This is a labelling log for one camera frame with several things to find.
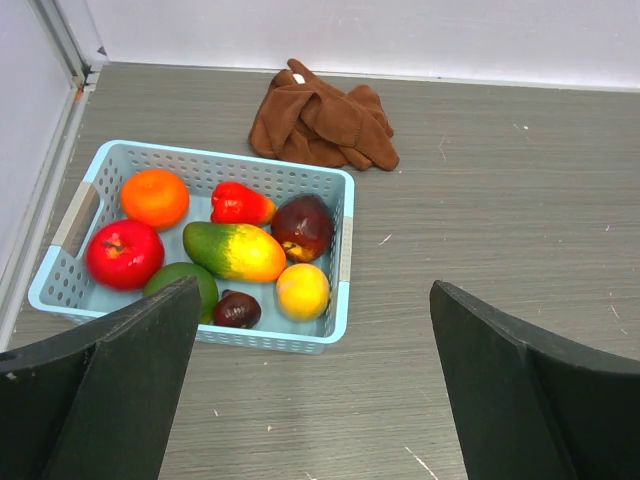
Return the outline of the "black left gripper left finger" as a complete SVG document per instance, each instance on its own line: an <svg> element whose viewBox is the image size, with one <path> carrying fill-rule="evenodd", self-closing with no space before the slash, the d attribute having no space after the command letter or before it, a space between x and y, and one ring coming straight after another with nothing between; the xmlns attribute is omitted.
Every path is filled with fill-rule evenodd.
<svg viewBox="0 0 640 480"><path fill-rule="evenodd" d="M2 353L2 478L157 478L200 306L196 279L184 277Z"/></svg>

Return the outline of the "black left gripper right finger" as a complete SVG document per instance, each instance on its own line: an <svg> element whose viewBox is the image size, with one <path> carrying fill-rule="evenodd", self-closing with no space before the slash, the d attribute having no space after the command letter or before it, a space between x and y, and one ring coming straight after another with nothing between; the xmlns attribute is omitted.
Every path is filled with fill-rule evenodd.
<svg viewBox="0 0 640 480"><path fill-rule="evenodd" d="M636 479L639 363L436 281L430 315L471 479Z"/></svg>

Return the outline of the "dark purple plum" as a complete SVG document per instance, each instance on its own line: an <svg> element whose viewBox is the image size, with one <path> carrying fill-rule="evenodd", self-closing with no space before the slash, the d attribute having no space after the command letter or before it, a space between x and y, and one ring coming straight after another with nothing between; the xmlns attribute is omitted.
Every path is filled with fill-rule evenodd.
<svg viewBox="0 0 640 480"><path fill-rule="evenodd" d="M261 318L257 300L246 293L224 290L213 311L213 324L230 328L253 328Z"/></svg>

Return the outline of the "orange tangerine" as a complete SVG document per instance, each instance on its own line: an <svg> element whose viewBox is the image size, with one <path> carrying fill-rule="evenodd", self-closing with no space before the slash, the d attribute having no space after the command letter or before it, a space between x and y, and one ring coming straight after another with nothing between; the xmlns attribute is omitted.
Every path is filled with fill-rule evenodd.
<svg viewBox="0 0 640 480"><path fill-rule="evenodd" d="M130 219L158 231L176 226L187 214L190 195L185 183L174 173L151 169L127 180L120 194L121 207Z"/></svg>

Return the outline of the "yellow peach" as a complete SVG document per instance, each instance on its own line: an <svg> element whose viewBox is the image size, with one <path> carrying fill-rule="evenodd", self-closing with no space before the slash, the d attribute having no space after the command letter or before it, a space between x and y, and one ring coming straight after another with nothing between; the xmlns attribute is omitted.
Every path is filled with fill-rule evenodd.
<svg viewBox="0 0 640 480"><path fill-rule="evenodd" d="M330 299L330 285L318 267L299 263L286 268L276 282L280 310L297 322L310 322L321 316Z"/></svg>

